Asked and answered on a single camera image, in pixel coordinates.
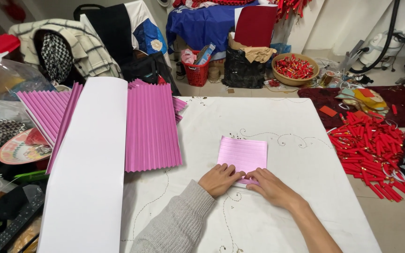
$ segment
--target left hand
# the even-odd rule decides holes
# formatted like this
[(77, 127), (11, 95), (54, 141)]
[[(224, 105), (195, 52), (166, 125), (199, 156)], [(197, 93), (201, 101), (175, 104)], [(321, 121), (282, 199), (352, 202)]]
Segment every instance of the left hand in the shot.
[(237, 180), (245, 176), (243, 171), (235, 172), (234, 165), (217, 164), (209, 172), (201, 177), (198, 184), (213, 198), (223, 195), (228, 188)]

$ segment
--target gray knit sleeve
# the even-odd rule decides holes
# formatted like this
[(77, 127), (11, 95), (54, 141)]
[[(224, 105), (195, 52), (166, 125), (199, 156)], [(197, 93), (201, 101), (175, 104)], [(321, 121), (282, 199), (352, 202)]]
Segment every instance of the gray knit sleeve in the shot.
[(189, 253), (197, 244), (214, 198), (192, 180), (134, 239), (131, 253)]

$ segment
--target green object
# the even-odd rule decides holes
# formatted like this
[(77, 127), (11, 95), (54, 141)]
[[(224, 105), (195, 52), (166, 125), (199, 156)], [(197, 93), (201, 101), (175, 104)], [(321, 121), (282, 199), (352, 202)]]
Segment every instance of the green object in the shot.
[(30, 172), (30, 173), (16, 175), (16, 176), (14, 176), (14, 178), (17, 179), (18, 182), (32, 182), (32, 181), (38, 181), (38, 180), (49, 178), (49, 175), (46, 175), (45, 173), (46, 173), (46, 170), (34, 171), (34, 172)]

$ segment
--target plate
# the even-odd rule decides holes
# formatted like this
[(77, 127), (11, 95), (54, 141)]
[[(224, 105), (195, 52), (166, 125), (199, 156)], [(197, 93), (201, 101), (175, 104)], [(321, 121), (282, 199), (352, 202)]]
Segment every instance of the plate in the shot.
[(0, 148), (0, 161), (2, 163), (27, 164), (48, 158), (51, 155), (51, 152), (46, 154), (37, 152), (36, 148), (41, 145), (26, 145), (24, 143), (32, 129), (16, 135)]

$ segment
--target table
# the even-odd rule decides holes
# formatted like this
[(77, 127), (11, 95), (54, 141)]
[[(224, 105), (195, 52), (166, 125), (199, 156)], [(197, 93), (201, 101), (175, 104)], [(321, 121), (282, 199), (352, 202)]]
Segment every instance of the table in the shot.
[[(217, 161), (221, 136), (267, 141), (268, 169), (300, 193), (344, 253), (381, 252), (310, 99), (180, 97), (183, 165), (125, 176), (121, 252), (191, 179)], [(308, 252), (289, 212), (231, 187), (217, 199), (194, 252)]]

